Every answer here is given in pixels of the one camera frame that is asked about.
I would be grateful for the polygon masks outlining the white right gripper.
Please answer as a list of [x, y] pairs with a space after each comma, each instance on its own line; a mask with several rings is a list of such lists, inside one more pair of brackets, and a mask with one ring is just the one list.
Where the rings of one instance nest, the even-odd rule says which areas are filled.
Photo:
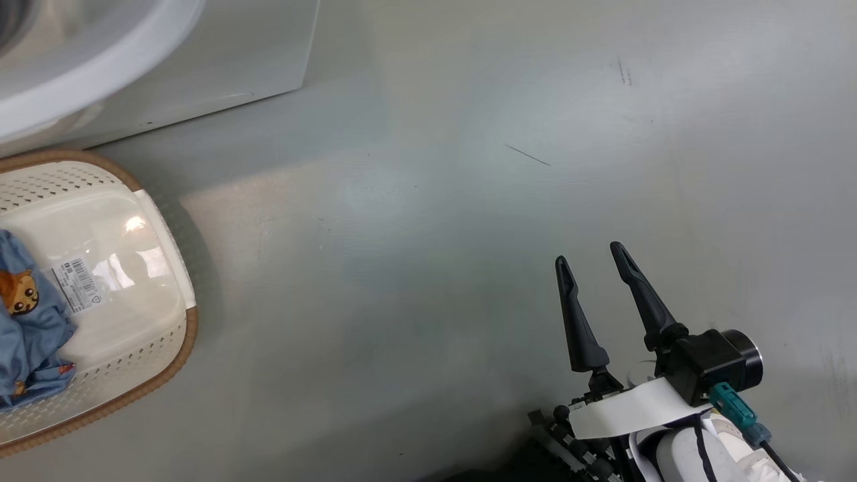
[[[667, 353], [689, 335], [678, 323], [625, 245], [610, 244], [645, 327], [645, 346]], [[597, 372], [610, 363], [578, 299], [579, 286], [565, 256], [555, 259], [570, 368]], [[703, 433], [711, 405], [691, 406], [662, 378], [630, 384], [602, 400], [578, 398], [551, 415], [529, 412], [533, 457], [528, 469], [548, 469], [560, 481], [711, 481], [714, 465]]]

